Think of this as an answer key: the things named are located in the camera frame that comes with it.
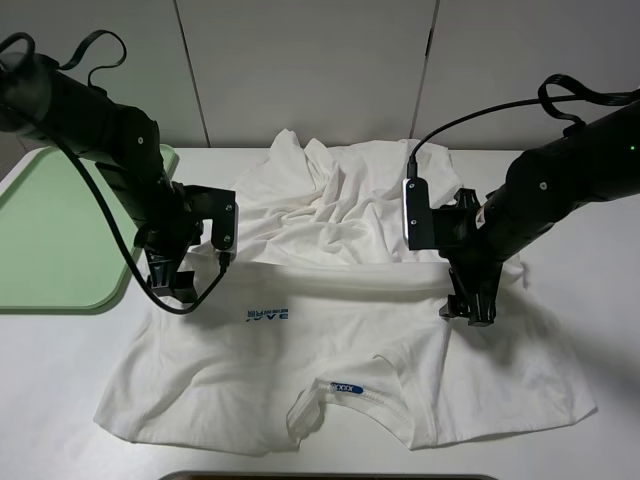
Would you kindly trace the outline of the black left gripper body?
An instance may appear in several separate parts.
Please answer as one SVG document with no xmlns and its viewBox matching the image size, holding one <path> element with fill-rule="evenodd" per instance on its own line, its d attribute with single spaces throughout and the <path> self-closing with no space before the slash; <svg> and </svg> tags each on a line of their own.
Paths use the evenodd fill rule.
<svg viewBox="0 0 640 480">
<path fill-rule="evenodd" d="M 211 223 L 222 206 L 233 202 L 236 193 L 231 190 L 174 182 L 138 227 L 134 245 L 182 262 L 188 250 L 201 242 L 204 223 Z"/>
</svg>

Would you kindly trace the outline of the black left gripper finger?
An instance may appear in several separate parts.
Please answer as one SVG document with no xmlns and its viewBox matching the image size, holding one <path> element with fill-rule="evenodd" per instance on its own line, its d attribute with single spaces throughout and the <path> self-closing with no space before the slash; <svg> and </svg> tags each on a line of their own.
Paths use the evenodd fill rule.
<svg viewBox="0 0 640 480">
<path fill-rule="evenodd" d="M 147 252 L 147 285 L 153 293 L 174 293 L 180 261 L 172 256 Z"/>
<path fill-rule="evenodd" d="M 181 261 L 173 261 L 172 297 L 183 304 L 193 304 L 196 301 L 193 270 L 184 270 Z"/>
</svg>

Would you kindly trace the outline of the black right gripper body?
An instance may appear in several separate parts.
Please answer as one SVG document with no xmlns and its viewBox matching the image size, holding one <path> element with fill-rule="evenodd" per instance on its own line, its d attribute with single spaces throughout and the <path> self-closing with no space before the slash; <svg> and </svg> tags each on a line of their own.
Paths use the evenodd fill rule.
<svg viewBox="0 0 640 480">
<path fill-rule="evenodd" d="M 476 191 L 459 189 L 452 205 L 434 211 L 438 253 L 461 277 L 485 279 L 518 253 L 518 194 L 501 187 L 481 203 Z"/>
</svg>

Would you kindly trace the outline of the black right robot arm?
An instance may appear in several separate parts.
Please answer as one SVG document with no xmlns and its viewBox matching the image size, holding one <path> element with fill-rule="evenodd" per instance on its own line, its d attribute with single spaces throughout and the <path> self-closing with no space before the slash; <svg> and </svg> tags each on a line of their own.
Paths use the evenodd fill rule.
<svg viewBox="0 0 640 480">
<path fill-rule="evenodd" d="M 479 202 L 460 189 L 437 210 L 438 249 L 450 264 L 453 291 L 443 318 L 465 317 L 489 326 L 504 263 L 573 211 L 639 192 L 639 103 L 630 104 L 562 138 L 520 154 L 504 183 Z"/>
</svg>

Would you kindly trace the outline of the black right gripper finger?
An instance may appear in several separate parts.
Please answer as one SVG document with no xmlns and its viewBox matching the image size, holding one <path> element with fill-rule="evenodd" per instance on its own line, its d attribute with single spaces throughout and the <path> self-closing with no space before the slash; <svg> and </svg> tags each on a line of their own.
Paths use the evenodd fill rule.
<svg viewBox="0 0 640 480">
<path fill-rule="evenodd" d="M 496 317 L 496 278 L 474 280 L 467 288 L 469 305 L 468 325 L 488 327 Z"/>
<path fill-rule="evenodd" d="M 453 268 L 449 269 L 449 276 L 453 292 L 447 295 L 446 303 L 439 309 L 439 315 L 444 319 L 468 318 L 470 315 L 468 301 Z"/>
</svg>

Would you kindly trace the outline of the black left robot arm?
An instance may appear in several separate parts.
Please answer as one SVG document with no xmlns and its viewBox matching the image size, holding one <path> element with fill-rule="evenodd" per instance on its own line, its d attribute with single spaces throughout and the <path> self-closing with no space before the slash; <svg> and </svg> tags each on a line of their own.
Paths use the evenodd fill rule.
<svg viewBox="0 0 640 480">
<path fill-rule="evenodd" d="M 211 293 L 198 293 L 195 274 L 181 264 L 211 221 L 218 252 L 217 286 L 231 263 L 237 231 L 235 194 L 170 180 L 160 151 L 159 127 L 142 110 L 64 75 L 36 53 L 1 55 L 1 128 L 54 145 L 71 161 L 94 196 L 120 253 L 149 299 L 173 314 L 194 312 Z M 142 275 L 115 218 L 83 165 L 95 166 L 133 221 L 134 245 L 144 251 Z"/>
</svg>

